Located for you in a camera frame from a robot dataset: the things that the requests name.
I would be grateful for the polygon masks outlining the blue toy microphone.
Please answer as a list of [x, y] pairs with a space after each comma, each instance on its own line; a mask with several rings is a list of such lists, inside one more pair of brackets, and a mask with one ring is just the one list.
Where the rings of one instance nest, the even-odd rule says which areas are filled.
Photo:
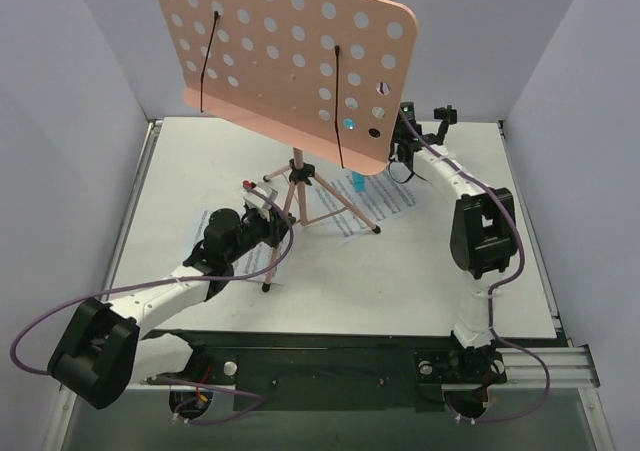
[[[356, 127], [355, 121], [351, 118], [346, 118], [343, 121], [343, 124], [346, 129], [354, 130]], [[357, 193], [363, 193], [366, 190], [366, 180], [365, 177], [356, 171], [351, 171], [351, 178], [353, 181], [354, 189]]]

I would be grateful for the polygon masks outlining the pink perforated music stand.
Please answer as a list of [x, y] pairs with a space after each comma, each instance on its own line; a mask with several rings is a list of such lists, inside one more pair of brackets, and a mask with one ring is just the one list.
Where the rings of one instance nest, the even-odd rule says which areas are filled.
[[158, 0], [187, 105], [363, 175], [386, 165], [418, 21], [390, 0]]

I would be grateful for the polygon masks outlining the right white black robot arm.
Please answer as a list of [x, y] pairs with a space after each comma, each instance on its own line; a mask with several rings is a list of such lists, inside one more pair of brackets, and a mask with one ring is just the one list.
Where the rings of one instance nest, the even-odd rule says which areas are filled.
[[389, 162], [401, 163], [430, 184], [453, 206], [449, 249], [461, 270], [463, 285], [453, 335], [464, 348], [483, 348], [493, 341], [489, 282], [498, 279], [519, 251], [513, 235], [515, 205], [506, 188], [489, 188], [473, 177], [445, 146], [449, 127], [457, 123], [452, 106], [436, 108], [436, 133], [425, 134], [416, 121], [412, 102], [399, 105]]

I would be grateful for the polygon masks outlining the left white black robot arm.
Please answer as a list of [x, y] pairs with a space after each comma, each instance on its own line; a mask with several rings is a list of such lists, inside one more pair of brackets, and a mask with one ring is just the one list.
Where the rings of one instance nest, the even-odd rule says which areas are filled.
[[90, 298], [75, 310], [47, 365], [48, 373], [96, 409], [131, 383], [183, 371], [192, 347], [174, 335], [148, 333], [181, 311], [220, 293], [233, 265], [260, 244], [278, 246], [295, 224], [289, 212], [213, 212], [202, 239], [161, 285], [109, 302]]

